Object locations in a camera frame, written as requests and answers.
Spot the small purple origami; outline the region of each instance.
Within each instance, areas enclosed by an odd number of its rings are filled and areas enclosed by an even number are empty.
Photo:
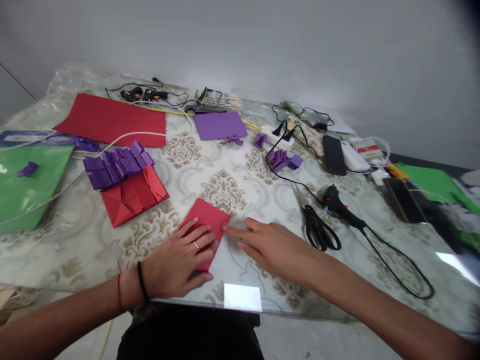
[[[271,165],[274,172],[278,173],[290,163],[290,158],[287,152],[283,150],[271,151],[268,154],[268,163]]]
[[[37,164],[33,161],[29,161],[28,164],[20,171],[16,173],[18,177],[21,176],[30,176],[35,171],[37,171]]]
[[[291,157],[288,166],[290,166],[293,170],[297,170],[303,162],[304,160],[300,156],[295,154]]]
[[[86,137],[80,137],[80,136],[73,135],[71,137],[71,140],[73,141],[73,144],[76,147],[78,147],[82,150],[85,150],[87,152],[98,153],[99,150],[100,150],[100,146],[96,142],[94,142],[94,141],[92,141],[92,140],[90,140]]]
[[[134,141],[129,148],[104,151],[101,157],[86,156],[83,165],[93,189],[103,191],[140,174],[148,165],[153,167],[155,162],[143,146]]]
[[[287,156],[287,152],[283,150],[270,151],[268,153],[268,163],[272,167],[273,171],[278,173],[286,166],[290,166],[293,170],[296,170],[302,165],[304,160],[297,154],[291,158]]]
[[[263,134],[259,132],[257,135],[255,135],[255,140],[253,141],[253,146],[261,149],[264,147],[265,143],[267,142],[267,134]]]
[[[227,143],[230,143],[230,142],[234,142],[235,144],[237,144],[239,146],[242,146],[244,144],[244,141],[240,140],[237,135],[230,135],[230,136],[227,136],[225,139],[223,139],[220,142],[220,145],[224,145],[224,144],[227,144]]]

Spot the black wristband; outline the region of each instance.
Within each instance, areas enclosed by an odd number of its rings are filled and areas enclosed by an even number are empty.
[[[142,276],[142,262],[139,261],[136,263],[136,268],[138,270],[138,280],[140,281],[141,292],[143,293],[143,300],[145,304],[150,301],[149,296],[147,295],[147,290],[145,290],[144,277]]]

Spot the red folded paper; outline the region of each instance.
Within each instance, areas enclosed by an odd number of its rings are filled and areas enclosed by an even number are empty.
[[[148,165],[142,173],[101,193],[114,228],[169,197],[152,165]]]
[[[110,144],[120,136],[134,132],[165,134],[165,113],[148,110],[126,102],[79,93],[70,114],[53,129]],[[134,140],[144,147],[165,146],[165,136],[129,135],[116,144],[129,146]]]
[[[215,239],[218,241],[218,245],[220,246],[220,241],[222,241],[222,225],[224,223],[228,223],[230,221],[230,215],[224,213],[223,211],[217,209],[212,204],[198,198],[193,206],[191,207],[190,211],[188,212],[185,220],[180,225],[182,228],[186,223],[188,223],[193,218],[198,218],[196,224],[190,229],[188,234],[190,234],[193,230],[198,229],[203,225],[210,225],[210,231],[215,233]],[[204,262],[196,269],[198,271],[207,272],[210,269],[210,265],[212,264],[212,258],[209,261]]]

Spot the left hand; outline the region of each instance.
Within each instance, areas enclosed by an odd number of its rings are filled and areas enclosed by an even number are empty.
[[[214,257],[219,244],[215,234],[209,232],[209,225],[187,235],[197,221],[198,218],[194,218],[187,222],[141,262],[143,281],[150,298],[183,298],[193,289],[213,280],[214,276],[209,272],[191,276],[200,264]]]

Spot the green folder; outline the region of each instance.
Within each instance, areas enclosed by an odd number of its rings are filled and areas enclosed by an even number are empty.
[[[401,162],[398,162],[396,165],[400,170],[410,175],[408,180],[419,189],[439,195],[452,204],[463,205],[471,213],[480,216],[478,206],[472,199],[465,195],[463,190],[457,186],[445,171],[428,167],[405,165]],[[423,193],[423,195],[431,201],[442,201],[441,198],[428,193]]]
[[[35,209],[55,194],[73,149],[74,146],[23,146],[0,151],[0,223]],[[28,162],[37,164],[36,171],[30,176],[17,176]],[[0,224],[0,232],[35,228],[49,205]]]

